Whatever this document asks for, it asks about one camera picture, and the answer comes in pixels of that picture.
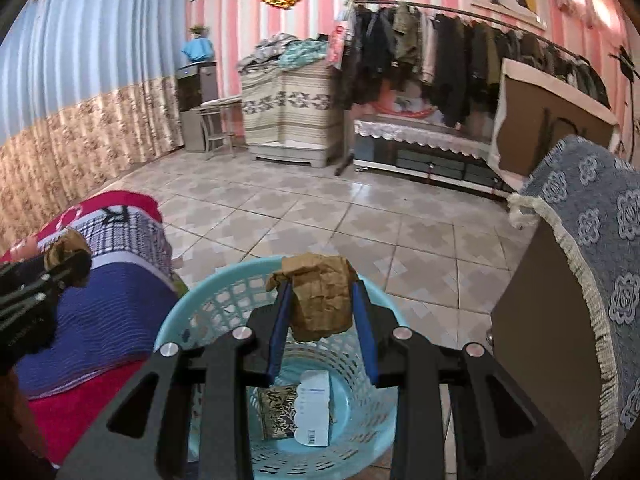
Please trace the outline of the striped blue red tablecloth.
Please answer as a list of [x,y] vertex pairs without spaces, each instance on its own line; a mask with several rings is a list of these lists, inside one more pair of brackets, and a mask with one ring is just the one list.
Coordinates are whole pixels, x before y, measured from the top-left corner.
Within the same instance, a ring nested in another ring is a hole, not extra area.
[[39,250],[67,230],[92,252],[88,283],[64,292],[50,347],[16,364],[18,384],[57,465],[152,353],[178,296],[158,203],[110,191],[71,206],[37,233]]

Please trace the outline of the blue floral covered furniture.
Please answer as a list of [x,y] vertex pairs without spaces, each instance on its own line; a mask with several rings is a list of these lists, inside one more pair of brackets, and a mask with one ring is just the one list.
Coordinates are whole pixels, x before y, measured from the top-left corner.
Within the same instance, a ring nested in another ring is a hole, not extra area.
[[638,171],[567,136],[508,205],[532,238],[491,313],[495,357],[586,478],[637,478]]

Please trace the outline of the dark patterned snack packet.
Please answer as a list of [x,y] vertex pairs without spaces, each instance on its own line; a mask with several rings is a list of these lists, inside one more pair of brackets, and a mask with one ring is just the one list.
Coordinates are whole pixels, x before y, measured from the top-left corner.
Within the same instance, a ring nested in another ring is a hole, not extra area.
[[262,436],[265,440],[294,437],[296,399],[296,385],[273,386],[258,390],[258,412]]

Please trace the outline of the light blue plastic basket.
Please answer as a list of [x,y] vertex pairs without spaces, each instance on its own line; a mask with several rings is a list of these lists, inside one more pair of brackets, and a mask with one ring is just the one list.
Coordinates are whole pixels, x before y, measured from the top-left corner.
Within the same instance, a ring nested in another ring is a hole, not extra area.
[[[218,270],[179,299],[155,343],[203,347],[244,324],[254,309],[276,300],[267,281],[280,266],[280,257],[267,257]],[[329,442],[309,446],[294,438],[294,401],[303,374],[318,370],[327,372],[330,381]],[[393,444],[397,391],[371,385],[356,328],[315,342],[288,337],[273,386],[247,388],[246,397],[257,479],[347,479]]]

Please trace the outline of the white paper card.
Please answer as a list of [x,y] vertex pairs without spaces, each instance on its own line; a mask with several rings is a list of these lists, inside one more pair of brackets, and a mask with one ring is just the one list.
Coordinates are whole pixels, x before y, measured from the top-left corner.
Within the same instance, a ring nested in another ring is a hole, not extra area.
[[331,384],[327,370],[307,370],[300,376],[294,401],[294,439],[326,448],[330,438]]

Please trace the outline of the blue and floral curtain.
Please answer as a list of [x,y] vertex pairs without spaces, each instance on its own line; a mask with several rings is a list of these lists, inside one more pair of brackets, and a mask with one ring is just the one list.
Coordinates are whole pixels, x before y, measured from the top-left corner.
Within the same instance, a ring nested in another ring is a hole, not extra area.
[[1,45],[1,245],[182,143],[186,0],[27,0]]

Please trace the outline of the small wooden stool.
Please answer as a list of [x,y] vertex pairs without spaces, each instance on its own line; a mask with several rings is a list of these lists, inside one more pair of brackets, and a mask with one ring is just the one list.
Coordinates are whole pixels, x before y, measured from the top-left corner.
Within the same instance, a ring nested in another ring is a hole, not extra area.
[[198,118],[205,142],[206,160],[225,152],[234,156],[233,125],[227,124],[227,117],[232,117],[232,110],[242,104],[239,94],[228,98],[205,101],[198,108]]

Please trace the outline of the water dispenser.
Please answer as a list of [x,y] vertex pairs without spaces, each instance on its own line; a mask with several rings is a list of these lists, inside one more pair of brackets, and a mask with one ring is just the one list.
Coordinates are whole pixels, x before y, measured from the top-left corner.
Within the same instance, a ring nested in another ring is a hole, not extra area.
[[200,108],[218,99],[217,63],[192,63],[176,71],[177,100],[184,148],[188,152],[206,151]]

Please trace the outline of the low tv stand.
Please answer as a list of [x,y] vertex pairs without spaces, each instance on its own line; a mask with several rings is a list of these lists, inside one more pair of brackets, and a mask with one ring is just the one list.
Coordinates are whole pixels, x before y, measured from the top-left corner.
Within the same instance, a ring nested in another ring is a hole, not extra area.
[[512,188],[488,165],[490,142],[417,119],[366,115],[352,126],[352,163],[378,170],[506,197]]

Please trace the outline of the blue covered water bottle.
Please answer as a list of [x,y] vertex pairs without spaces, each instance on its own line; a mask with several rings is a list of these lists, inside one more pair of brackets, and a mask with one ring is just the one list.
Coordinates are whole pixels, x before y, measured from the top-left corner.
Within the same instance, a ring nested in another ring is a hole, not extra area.
[[212,42],[208,39],[208,28],[202,24],[190,27],[192,38],[182,47],[181,52],[190,63],[209,62],[215,58]]

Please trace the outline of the patterned cloth covered cabinet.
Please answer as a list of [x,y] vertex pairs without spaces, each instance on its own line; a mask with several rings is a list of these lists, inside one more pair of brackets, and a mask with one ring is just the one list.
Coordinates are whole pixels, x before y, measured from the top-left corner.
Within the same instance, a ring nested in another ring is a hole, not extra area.
[[254,159],[323,168],[343,143],[337,70],[323,61],[295,70],[276,63],[241,76],[244,139]]

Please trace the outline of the brown framed board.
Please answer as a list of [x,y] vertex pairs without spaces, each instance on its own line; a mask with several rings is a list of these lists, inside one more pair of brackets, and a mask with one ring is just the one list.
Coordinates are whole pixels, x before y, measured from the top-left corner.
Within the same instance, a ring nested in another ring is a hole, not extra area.
[[612,152],[620,144],[620,125],[608,108],[566,82],[504,60],[489,168],[517,191],[566,136],[580,136]]

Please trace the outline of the pile of clothes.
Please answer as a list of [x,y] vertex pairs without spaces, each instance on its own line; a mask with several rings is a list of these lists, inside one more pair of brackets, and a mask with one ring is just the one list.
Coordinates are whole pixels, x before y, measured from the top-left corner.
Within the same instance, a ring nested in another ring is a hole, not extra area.
[[236,64],[240,74],[258,67],[277,65],[280,70],[297,70],[323,60],[328,53],[329,37],[299,39],[287,32],[278,32],[270,38],[260,40],[254,50]]

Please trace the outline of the clothes rack with garments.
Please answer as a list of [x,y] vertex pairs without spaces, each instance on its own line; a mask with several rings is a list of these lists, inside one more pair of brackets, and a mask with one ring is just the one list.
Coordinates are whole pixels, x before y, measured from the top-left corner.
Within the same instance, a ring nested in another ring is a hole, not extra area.
[[340,57],[336,102],[345,110],[381,99],[383,84],[401,92],[413,82],[445,126],[462,126],[474,104],[495,113],[505,60],[532,66],[611,106],[604,81],[585,58],[566,56],[530,32],[459,15],[431,15],[404,2],[378,10],[356,4],[333,40]]

